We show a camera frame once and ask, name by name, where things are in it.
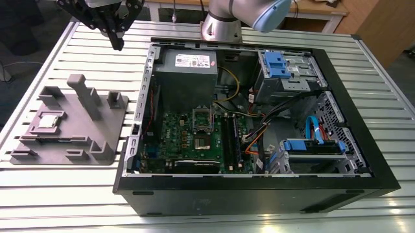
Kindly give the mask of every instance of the power supply label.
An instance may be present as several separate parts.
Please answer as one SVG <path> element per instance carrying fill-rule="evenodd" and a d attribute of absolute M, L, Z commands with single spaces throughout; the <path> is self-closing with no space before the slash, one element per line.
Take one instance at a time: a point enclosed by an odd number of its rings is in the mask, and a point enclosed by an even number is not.
<path fill-rule="evenodd" d="M 177 54 L 176 67 L 209 68 L 209 56 Z"/>

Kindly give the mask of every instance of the metal chassis frame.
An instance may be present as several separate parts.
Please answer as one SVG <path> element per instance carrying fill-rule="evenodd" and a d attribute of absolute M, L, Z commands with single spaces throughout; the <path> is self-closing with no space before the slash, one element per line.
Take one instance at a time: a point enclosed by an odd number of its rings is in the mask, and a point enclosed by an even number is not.
<path fill-rule="evenodd" d="M 151 68 L 155 58 L 155 51 L 152 49 L 156 47 L 163 48 L 164 45 L 168 45 L 171 49 L 235 49 L 252 52 L 260 50 L 300 50 L 311 52 L 316 58 L 316 63 L 325 77 L 328 86 L 331 87 L 330 90 L 332 92 L 336 103 L 340 106 L 340 111 L 346 118 L 346 124 L 351 128 L 351 132 L 356 139 L 360 152 L 364 155 L 367 164 L 371 168 L 372 177 L 356 177 L 347 179 L 321 177 L 300 177 L 297 179 L 293 179 L 281 177 L 279 179 L 255 179 L 251 181 L 235 177 L 221 179 L 199 177 L 196 178 L 197 186 L 195 186 L 195 178 L 189 180 L 189 178 L 168 176 L 136 177 L 133 174 L 128 174 L 127 160 L 124 159 L 125 153 L 123 153 L 120 158 L 123 162 L 119 163 L 117 167 L 113 193 L 149 190 L 224 190 L 224 188 L 225 190 L 259 190 L 316 189 L 316 187 L 319 187 L 319 189 L 344 189 L 350 191 L 371 190 L 371 192 L 366 193 L 359 197 L 362 198 L 368 196 L 380 196 L 400 188 L 324 50 L 161 38 L 152 38 L 152 42 L 155 42 L 155 44 L 151 47 L 148 53 L 149 57 L 144 70 L 143 86 L 149 84 Z M 137 104 L 137 108 L 144 109 L 147 98 L 141 94 L 147 95 L 145 88 L 141 88 L 140 90 L 140 98 Z M 141 124 L 143 116 L 140 116 L 140 113 L 137 113 L 137 115 L 139 116 L 136 116 L 135 124 L 139 125 Z M 128 144 L 125 145 L 125 147 L 128 153 L 131 151 L 133 139 L 137 139 L 135 137 L 139 137 L 139 135 L 132 135 L 132 137 L 127 141 Z"/>

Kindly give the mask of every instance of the yellow wire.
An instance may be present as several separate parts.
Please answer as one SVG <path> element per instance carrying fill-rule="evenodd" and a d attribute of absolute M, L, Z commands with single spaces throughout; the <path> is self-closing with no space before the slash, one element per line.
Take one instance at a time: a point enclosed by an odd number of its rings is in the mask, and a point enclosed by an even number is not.
<path fill-rule="evenodd" d="M 239 80 L 236 78 L 236 75 L 227 68 L 224 68 L 224 67 L 217 67 L 217 68 L 221 68 L 232 76 L 232 78 L 236 81 L 236 91 L 235 91 L 235 94 L 229 98 L 213 101 L 213 102 L 224 102 L 224 101 L 228 101 L 228 100 L 233 99 L 237 96 L 237 93 L 239 93 Z"/>

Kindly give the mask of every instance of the blue plastic latch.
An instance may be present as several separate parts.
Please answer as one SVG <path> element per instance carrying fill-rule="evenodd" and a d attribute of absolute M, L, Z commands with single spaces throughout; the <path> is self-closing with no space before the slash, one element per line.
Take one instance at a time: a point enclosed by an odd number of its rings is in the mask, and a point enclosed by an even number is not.
<path fill-rule="evenodd" d="M 276 153 L 273 153 L 268 163 L 272 163 L 275 159 L 276 159 Z"/>
<path fill-rule="evenodd" d="M 340 149 L 342 153 L 344 153 L 346 152 L 346 144 L 344 144 L 344 142 L 339 141 L 338 144 L 339 144 L 339 149 Z"/>
<path fill-rule="evenodd" d="M 284 147 L 285 150 L 307 150 L 304 140 L 287 140 L 284 142 Z"/>
<path fill-rule="evenodd" d="M 285 150 L 291 150 L 289 142 L 288 142 L 288 141 L 284 141 L 283 144 L 284 144 L 284 149 L 285 149 Z"/>
<path fill-rule="evenodd" d="M 265 66 L 271 78 L 289 79 L 291 72 L 287 70 L 287 62 L 279 52 L 265 52 Z"/>

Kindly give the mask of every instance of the white connector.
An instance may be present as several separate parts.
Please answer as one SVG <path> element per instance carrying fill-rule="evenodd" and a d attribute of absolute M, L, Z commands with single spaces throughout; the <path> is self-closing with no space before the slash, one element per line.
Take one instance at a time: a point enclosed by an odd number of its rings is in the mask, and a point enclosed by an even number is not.
<path fill-rule="evenodd" d="M 171 21 L 172 21 L 173 23 L 176 23 L 176 21 L 177 21 L 176 13 L 173 13 L 173 16 L 171 17 Z"/>

